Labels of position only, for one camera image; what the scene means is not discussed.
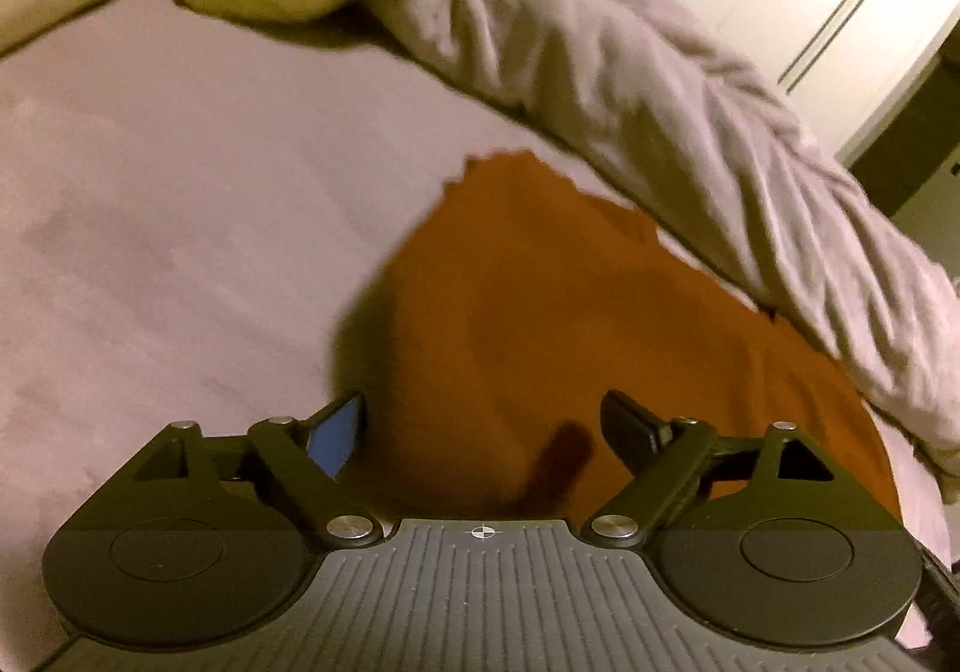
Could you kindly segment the rust orange knit sweater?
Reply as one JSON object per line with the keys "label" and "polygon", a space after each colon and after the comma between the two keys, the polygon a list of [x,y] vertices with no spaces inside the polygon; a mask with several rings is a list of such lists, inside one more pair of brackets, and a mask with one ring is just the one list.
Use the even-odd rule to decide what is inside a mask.
{"label": "rust orange knit sweater", "polygon": [[467,163],[342,337],[340,378],[370,414],[358,475],[413,511],[582,523],[628,482],[601,433],[614,389],[726,436],[791,420],[898,503],[831,358],[669,253],[646,212],[526,152]]}

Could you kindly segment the lavender bed sheet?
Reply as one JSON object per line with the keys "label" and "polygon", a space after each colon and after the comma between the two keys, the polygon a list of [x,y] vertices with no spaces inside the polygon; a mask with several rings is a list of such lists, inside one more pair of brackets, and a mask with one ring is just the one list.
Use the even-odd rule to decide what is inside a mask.
{"label": "lavender bed sheet", "polygon": [[2,61],[2,664],[64,644],[50,536],[164,425],[236,435],[384,376],[377,282],[472,157],[579,155],[361,9],[251,28],[110,0]]}

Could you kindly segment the lavender rolled duvet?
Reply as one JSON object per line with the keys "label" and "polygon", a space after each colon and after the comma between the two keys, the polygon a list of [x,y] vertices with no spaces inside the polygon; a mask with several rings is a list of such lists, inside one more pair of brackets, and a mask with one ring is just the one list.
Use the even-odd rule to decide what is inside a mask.
{"label": "lavender rolled duvet", "polygon": [[416,61],[523,115],[838,360],[958,487],[958,296],[786,94],[672,0],[370,0]]}

